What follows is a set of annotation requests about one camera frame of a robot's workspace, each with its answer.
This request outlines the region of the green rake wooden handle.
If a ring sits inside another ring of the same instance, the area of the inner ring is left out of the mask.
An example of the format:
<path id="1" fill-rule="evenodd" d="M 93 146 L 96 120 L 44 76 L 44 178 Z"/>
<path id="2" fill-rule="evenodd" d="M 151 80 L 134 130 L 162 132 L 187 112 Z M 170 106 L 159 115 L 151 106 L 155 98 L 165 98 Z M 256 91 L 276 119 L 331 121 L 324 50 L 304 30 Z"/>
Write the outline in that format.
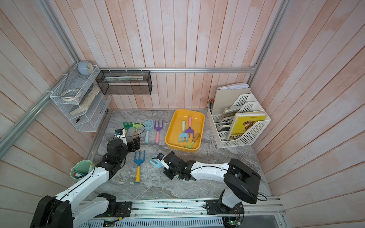
<path id="1" fill-rule="evenodd" d="M 125 135 L 127 135 L 129 128 L 133 127 L 133 123 L 132 122 L 123 122 L 123 126 L 124 126 Z"/>

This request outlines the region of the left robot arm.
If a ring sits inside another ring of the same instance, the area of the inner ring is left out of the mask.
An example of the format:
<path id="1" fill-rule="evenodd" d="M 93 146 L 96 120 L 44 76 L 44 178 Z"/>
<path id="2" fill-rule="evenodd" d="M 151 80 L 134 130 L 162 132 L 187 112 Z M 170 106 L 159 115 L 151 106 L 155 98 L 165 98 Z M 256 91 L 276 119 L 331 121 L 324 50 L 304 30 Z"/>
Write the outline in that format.
<path id="1" fill-rule="evenodd" d="M 124 166 L 126 156 L 140 149 L 140 138 L 127 142 L 114 139 L 107 144 L 107 152 L 90 173 L 54 197 L 45 196 L 37 205 L 30 227 L 77 228 L 90 219 L 105 214 L 117 217 L 115 196 L 101 193 L 89 203 L 82 201 L 96 188 L 109 181 Z"/>

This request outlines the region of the dark blue fork yellow handle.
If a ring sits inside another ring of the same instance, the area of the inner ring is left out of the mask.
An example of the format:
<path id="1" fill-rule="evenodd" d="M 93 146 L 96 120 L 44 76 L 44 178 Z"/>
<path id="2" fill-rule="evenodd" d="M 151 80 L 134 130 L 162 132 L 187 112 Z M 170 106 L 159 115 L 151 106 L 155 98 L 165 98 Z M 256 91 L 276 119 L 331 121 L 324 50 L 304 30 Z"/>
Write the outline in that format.
<path id="1" fill-rule="evenodd" d="M 145 151 L 143 151 L 143 153 L 141 153 L 141 151 L 135 152 L 134 163 L 137 165 L 135 183 L 139 183 L 140 182 L 141 164 L 144 161 L 145 161 Z"/>

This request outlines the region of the purple rake pink handle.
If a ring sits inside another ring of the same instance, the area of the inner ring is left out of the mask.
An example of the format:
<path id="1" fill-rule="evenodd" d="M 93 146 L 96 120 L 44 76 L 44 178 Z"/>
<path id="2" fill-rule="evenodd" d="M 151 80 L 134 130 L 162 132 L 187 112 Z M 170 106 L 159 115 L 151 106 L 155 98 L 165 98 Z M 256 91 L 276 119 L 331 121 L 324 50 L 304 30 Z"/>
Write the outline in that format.
<path id="1" fill-rule="evenodd" d="M 160 131 L 163 129 L 163 120 L 156 120 L 155 121 L 155 125 L 154 125 L 154 129 L 156 130 L 156 140 L 155 143 L 159 144 L 160 141 Z"/>

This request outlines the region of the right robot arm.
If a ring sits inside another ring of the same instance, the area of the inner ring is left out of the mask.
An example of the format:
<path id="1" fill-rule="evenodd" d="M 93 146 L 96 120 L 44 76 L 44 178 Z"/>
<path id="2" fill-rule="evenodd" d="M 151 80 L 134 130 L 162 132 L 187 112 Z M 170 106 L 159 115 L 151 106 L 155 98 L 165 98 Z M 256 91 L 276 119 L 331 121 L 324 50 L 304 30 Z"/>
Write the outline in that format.
<path id="1" fill-rule="evenodd" d="M 242 201 L 257 203 L 261 176 L 238 159 L 221 164 L 185 162 L 174 152 L 167 156 L 160 153 L 155 159 L 162 164 L 165 176 L 171 180 L 176 177 L 183 181 L 210 180 L 225 183 L 228 189 L 222 191 L 220 201 L 226 208 L 234 208 Z"/>

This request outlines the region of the yellow storage box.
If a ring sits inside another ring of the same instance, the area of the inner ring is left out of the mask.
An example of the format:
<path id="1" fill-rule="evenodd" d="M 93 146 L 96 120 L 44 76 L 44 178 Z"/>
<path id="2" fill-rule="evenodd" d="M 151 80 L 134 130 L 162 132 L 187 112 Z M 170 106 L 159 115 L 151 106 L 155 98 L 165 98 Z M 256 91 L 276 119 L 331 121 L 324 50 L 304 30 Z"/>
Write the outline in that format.
<path id="1" fill-rule="evenodd" d="M 188 121 L 189 117 L 192 117 L 192 129 L 195 135 L 200 133 L 199 139 L 194 143 L 192 149 L 184 148 L 185 145 L 190 145 L 193 137 L 188 138 L 188 142 L 179 142 L 179 134 L 182 132 L 182 121 L 185 120 L 185 130 L 189 127 Z M 178 109 L 175 111 L 172 120 L 170 122 L 169 128 L 165 136 L 165 142 L 171 149 L 195 153 L 200 148 L 202 141 L 202 134 L 204 130 L 205 115 L 201 112 Z"/>

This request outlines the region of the light green wooden handled rake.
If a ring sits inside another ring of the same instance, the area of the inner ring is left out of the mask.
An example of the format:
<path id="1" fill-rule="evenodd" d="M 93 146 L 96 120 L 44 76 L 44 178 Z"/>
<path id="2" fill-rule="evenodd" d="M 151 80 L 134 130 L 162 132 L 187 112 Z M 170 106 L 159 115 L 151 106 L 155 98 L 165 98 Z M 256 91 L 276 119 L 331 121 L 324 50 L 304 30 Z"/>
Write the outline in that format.
<path id="1" fill-rule="evenodd" d="M 138 130 L 140 127 L 143 127 L 144 125 L 142 123 L 138 123 L 138 122 L 132 122 L 133 127 L 135 128 L 135 132 L 134 132 L 134 138 L 137 137 L 138 135 Z"/>

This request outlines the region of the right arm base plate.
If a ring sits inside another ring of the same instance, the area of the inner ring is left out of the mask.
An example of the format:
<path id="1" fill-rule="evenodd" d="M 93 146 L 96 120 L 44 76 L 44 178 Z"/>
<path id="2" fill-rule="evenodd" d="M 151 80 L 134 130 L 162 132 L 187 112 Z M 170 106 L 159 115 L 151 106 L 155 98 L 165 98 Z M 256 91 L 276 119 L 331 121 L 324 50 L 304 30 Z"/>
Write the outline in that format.
<path id="1" fill-rule="evenodd" d="M 242 203 L 238 203 L 233 208 L 229 208 L 219 199 L 208 199 L 202 207 L 206 209 L 208 215 L 244 215 Z"/>

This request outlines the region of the light blue hand rake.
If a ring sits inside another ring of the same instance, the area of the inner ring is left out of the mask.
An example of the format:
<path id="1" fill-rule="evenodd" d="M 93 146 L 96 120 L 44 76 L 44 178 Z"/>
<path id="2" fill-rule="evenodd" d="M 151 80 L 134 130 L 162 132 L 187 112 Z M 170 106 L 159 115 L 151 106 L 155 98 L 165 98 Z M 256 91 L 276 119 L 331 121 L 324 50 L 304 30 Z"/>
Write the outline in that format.
<path id="1" fill-rule="evenodd" d="M 159 160 L 159 156 L 157 154 L 154 154 L 154 157 L 149 159 L 149 162 L 156 168 L 163 167 L 161 161 Z"/>

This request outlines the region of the pink handled garden tool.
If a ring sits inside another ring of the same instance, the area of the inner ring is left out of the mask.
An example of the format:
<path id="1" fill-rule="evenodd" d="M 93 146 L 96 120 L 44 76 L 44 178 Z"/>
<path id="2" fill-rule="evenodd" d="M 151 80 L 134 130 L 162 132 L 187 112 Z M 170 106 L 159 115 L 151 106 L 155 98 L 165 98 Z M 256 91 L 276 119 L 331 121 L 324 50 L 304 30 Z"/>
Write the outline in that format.
<path id="1" fill-rule="evenodd" d="M 189 117 L 189 121 L 188 121 L 188 125 L 189 127 L 185 130 L 185 133 L 188 134 L 188 137 L 190 138 L 191 136 L 194 138 L 195 137 L 195 133 L 194 130 L 192 129 L 192 120 L 193 118 L 190 116 Z"/>

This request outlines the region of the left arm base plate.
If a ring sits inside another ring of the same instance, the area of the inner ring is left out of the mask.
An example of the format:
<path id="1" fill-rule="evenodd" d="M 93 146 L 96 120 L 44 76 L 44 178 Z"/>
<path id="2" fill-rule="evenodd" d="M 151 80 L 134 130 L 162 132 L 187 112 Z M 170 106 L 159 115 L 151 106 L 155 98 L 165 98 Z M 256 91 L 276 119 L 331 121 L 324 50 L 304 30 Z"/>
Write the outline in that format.
<path id="1" fill-rule="evenodd" d="M 131 201 L 112 202 L 107 211 L 97 215 L 96 218 L 125 218 L 130 217 L 132 209 Z"/>

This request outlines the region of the light blue hand fork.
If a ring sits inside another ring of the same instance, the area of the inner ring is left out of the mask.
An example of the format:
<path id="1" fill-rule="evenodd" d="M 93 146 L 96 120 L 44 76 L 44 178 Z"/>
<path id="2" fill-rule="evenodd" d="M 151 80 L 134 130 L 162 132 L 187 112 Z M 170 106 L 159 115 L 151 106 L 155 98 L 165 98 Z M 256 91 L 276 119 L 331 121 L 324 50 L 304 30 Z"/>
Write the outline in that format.
<path id="1" fill-rule="evenodd" d="M 188 134 L 185 132 L 185 120 L 182 121 L 182 132 L 179 134 L 179 142 L 184 143 L 188 142 Z"/>

